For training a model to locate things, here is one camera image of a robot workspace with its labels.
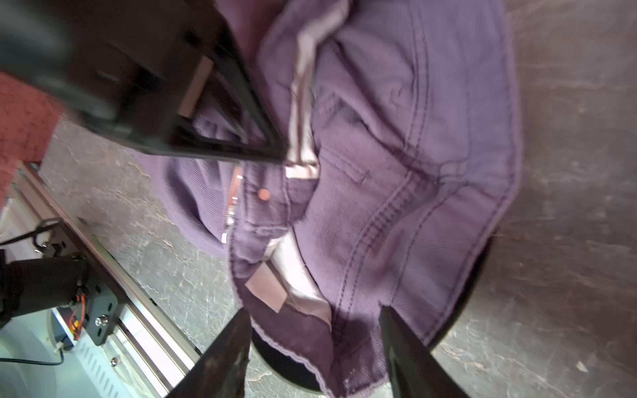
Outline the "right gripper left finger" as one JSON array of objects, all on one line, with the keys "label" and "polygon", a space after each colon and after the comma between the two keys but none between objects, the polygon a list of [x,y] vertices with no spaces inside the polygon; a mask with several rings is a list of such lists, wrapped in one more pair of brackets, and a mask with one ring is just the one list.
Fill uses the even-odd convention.
[{"label": "right gripper left finger", "polygon": [[245,396],[252,326],[240,309],[167,398]]}]

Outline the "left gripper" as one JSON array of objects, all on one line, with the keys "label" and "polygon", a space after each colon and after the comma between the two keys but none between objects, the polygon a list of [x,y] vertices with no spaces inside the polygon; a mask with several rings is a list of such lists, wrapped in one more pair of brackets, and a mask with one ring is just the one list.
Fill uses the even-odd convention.
[{"label": "left gripper", "polygon": [[[1,70],[146,154],[281,164],[287,142],[212,1],[4,1]],[[194,128],[204,104],[235,139]]]}]

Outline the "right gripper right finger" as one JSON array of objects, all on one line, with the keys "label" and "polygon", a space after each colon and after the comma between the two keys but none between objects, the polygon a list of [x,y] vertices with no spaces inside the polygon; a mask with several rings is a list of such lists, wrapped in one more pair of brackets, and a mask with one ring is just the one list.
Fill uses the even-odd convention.
[{"label": "right gripper right finger", "polygon": [[382,308],[379,322],[393,396],[468,398],[396,310]]}]

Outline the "purple trousers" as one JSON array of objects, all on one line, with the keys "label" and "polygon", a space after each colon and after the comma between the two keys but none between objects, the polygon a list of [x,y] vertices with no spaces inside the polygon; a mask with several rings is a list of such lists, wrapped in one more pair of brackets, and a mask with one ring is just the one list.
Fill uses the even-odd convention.
[{"label": "purple trousers", "polygon": [[520,180],[500,1],[221,1],[282,164],[142,154],[272,348],[331,397],[388,379],[380,313],[439,338]]}]

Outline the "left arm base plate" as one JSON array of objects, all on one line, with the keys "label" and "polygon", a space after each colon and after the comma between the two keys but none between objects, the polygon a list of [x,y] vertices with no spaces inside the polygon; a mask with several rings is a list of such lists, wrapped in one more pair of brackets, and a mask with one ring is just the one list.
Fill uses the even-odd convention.
[{"label": "left arm base plate", "polygon": [[66,222],[40,222],[31,242],[41,253],[35,260],[36,306],[53,310],[73,344],[82,337],[105,344],[127,302],[124,290]]}]

